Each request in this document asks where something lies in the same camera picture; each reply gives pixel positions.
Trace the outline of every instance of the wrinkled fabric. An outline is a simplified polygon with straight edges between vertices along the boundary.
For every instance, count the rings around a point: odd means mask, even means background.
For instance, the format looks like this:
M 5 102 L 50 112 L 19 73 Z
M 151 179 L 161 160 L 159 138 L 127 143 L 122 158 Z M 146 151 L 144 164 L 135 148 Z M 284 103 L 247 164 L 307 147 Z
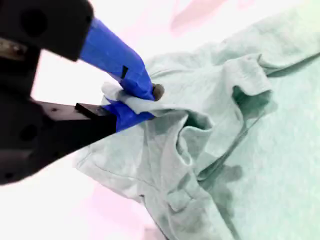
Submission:
M 150 60 L 158 102 L 106 83 L 108 99 L 156 118 L 84 148 L 77 169 L 143 202 L 169 240 L 315 239 L 319 5 Z

